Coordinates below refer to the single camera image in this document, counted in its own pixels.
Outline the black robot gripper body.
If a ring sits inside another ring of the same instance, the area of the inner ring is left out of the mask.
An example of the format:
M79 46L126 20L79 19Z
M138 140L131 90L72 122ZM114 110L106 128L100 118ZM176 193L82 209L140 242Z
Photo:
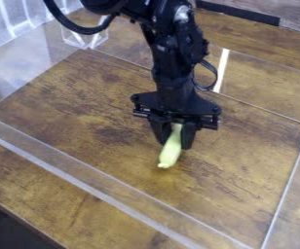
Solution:
M135 93L130 98L132 115L152 125L193 123L197 129L217 129L221 107L197 92L191 79L159 83L155 91Z

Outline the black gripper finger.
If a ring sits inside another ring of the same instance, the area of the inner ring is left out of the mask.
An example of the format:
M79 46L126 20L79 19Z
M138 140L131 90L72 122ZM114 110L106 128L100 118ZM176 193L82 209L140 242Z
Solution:
M195 123L185 123L181 130L181 148L189 150L193 146L197 126Z
M148 123L150 123L154 136L156 138L156 141L160 145L163 145L167 142L167 139L172 132L171 123L167 121L156 120L154 118L148 120Z

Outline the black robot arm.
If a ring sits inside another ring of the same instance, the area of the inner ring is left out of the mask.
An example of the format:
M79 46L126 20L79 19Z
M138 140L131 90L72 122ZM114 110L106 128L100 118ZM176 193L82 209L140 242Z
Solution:
M132 114L144 118L159 143L166 143L172 125L182 125L181 148L191 148L195 132L218 127L221 107L197 92L209 91L194 79L194 67L217 68L205 60L209 41L195 23L187 0L80 0L98 15L124 15L140 26L152 54L152 80L156 90L136 93Z

